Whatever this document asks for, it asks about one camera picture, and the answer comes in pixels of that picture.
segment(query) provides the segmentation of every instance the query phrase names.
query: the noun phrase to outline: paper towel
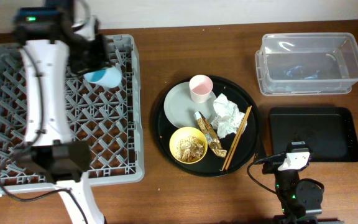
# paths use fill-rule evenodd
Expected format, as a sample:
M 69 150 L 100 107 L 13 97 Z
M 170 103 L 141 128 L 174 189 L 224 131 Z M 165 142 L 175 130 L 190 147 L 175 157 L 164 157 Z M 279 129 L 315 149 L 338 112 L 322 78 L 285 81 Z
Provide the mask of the paper towel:
M 217 129 L 216 134 L 219 138 L 224 138 L 228 134 L 237 134 L 244 113 L 239 111 L 237 105 L 227 99 L 224 94 L 220 94 L 213 103 L 216 116 L 211 123 L 213 129 Z

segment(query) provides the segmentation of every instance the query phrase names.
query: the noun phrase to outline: white plate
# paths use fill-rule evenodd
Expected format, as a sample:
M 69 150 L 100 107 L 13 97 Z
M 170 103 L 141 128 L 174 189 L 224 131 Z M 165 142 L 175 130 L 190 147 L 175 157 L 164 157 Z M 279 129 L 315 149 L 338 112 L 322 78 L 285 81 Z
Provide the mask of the white plate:
M 173 87 L 164 101 L 164 112 L 168 120 L 177 128 L 198 128 L 194 113 L 200 111 L 209 121 L 215 117 L 213 102 L 216 96 L 213 92 L 209 94 L 204 103 L 195 103 L 190 98 L 189 82 L 184 82 Z

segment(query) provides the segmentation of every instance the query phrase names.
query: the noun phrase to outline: chopsticks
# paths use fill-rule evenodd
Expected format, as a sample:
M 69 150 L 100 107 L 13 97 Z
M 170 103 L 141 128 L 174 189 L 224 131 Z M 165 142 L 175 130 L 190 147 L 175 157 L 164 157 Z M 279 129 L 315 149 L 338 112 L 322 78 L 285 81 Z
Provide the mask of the chopsticks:
M 222 167 L 222 171 L 225 171 L 229 168 L 229 165 L 231 163 L 231 160 L 233 158 L 234 152 L 236 151 L 237 145 L 239 144 L 240 138 L 241 138 L 241 134 L 242 134 L 242 130 L 244 129 L 244 125 L 246 124 L 246 121 L 249 117 L 249 114 L 251 112 L 252 106 L 249 106 L 247 108 L 246 114 L 244 115 L 244 118 L 241 121 L 240 127 L 237 130 L 237 134 L 234 137 L 233 143 L 231 144 L 229 153 L 226 156 L 226 159 L 224 161 L 223 167 Z

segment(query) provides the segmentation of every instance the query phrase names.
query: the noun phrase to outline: wooden table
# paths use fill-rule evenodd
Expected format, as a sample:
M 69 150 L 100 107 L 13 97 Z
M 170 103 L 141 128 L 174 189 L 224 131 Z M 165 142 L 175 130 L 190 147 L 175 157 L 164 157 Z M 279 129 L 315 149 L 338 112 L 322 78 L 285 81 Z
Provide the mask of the wooden table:
M 226 77 L 238 83 L 257 103 L 264 122 L 264 145 L 271 153 L 267 116 L 274 106 L 329 105 L 352 111 L 358 136 L 358 83 L 347 95 L 263 96 L 255 74 L 255 52 L 262 36 L 280 32 L 350 32 L 358 43 L 358 21 L 297 22 L 164 29 L 104 30 L 131 34 L 140 53 L 145 177 L 136 184 L 94 187 L 93 193 L 108 223 L 249 222 L 281 214 L 277 197 L 247 176 L 245 168 L 218 178 L 195 177 L 169 163 L 152 137 L 151 114 L 162 91 L 196 74 Z M 0 43 L 11 41 L 0 35 Z M 273 187 L 274 177 L 251 172 Z M 358 162 L 313 163 L 301 174 L 326 186 L 320 218 L 358 223 Z M 25 194 L 31 197 L 37 194 Z M 0 198 L 0 223 L 70 223 L 58 195 L 20 203 Z

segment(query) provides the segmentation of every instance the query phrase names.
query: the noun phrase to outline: gold wrapper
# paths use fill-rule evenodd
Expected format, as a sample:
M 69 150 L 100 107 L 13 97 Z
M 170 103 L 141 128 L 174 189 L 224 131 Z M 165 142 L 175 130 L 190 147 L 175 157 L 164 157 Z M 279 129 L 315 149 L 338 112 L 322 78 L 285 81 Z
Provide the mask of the gold wrapper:
M 201 114 L 199 111 L 194 114 L 194 117 L 197 120 L 201 132 L 205 135 L 209 147 L 212 149 L 215 155 L 225 158 L 227 151 L 222 148 L 218 135 L 215 133 L 215 130 L 209 124 L 207 119 L 205 119 L 203 114 Z

